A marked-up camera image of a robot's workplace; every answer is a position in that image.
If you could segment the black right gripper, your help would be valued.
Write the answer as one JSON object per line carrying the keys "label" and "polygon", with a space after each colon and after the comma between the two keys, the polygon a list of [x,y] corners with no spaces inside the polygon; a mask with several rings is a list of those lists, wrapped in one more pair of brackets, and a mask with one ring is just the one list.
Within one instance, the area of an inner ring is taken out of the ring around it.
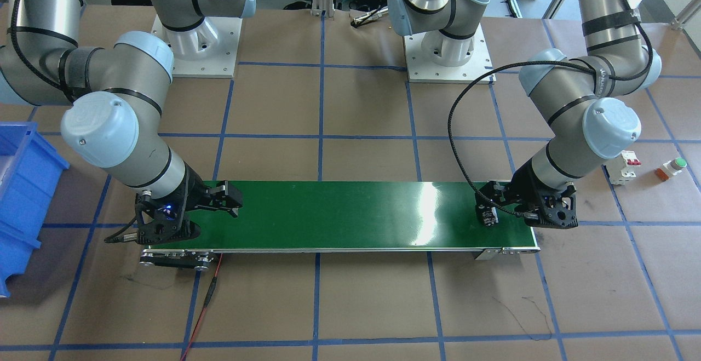
{"label": "black right gripper", "polygon": [[232,181],[206,186],[188,164],[170,193],[157,197],[155,188],[138,191],[135,197],[137,244],[157,245],[195,239],[200,225],[190,218],[191,210],[225,211],[233,218],[243,206],[243,193]]}

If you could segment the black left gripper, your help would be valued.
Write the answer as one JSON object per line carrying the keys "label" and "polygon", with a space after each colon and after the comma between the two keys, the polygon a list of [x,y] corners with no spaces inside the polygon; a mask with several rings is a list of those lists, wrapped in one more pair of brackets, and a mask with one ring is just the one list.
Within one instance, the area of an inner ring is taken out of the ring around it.
{"label": "black left gripper", "polygon": [[[480,221],[478,205],[488,207],[505,206],[505,184],[489,181],[475,192],[476,218]],[[526,224],[533,228],[576,228],[576,189],[569,181],[553,188],[539,179],[529,159],[515,172],[510,181],[510,204],[518,204],[516,211],[531,211],[536,218],[526,218]]]}

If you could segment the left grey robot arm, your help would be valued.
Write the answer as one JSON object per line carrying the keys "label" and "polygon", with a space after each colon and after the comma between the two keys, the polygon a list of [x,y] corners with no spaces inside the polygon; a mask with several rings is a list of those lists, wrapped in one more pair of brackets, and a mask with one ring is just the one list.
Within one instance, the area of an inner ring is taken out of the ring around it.
{"label": "left grey robot arm", "polygon": [[[489,0],[388,0],[389,17],[399,36],[427,34],[433,60],[458,66]],[[519,82],[553,138],[508,183],[489,181],[475,191],[476,217],[498,224],[508,211],[530,226],[577,226],[574,182],[628,149],[641,134],[636,112],[620,96],[658,79],[662,61],[628,0],[579,0],[586,55],[569,59],[558,49],[544,50],[517,63]]]}

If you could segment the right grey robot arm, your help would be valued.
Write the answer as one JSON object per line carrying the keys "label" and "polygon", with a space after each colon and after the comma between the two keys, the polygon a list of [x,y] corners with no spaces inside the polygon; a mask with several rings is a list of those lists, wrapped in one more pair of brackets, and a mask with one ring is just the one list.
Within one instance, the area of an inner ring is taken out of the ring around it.
{"label": "right grey robot arm", "polygon": [[209,16],[248,18],[256,0],[151,0],[165,42],[150,32],[126,32],[111,49],[81,47],[85,0],[8,0],[7,43],[2,46],[2,102],[63,106],[62,138],[86,162],[135,191],[133,233],[107,243],[156,245],[193,239],[200,227],[192,210],[238,216],[242,193],[230,181],[206,185],[158,133],[173,82],[176,56],[217,41]]}

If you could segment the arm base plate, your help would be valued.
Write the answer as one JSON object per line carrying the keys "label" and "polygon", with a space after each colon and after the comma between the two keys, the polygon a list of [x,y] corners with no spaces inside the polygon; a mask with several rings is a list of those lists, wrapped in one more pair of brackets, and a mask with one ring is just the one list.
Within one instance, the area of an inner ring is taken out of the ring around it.
{"label": "arm base plate", "polygon": [[174,77],[233,78],[241,18],[208,17],[193,31],[169,31],[156,16],[151,32],[174,52]]}
{"label": "arm base plate", "polygon": [[493,69],[482,25],[468,39],[440,31],[403,37],[410,82],[466,84]]}

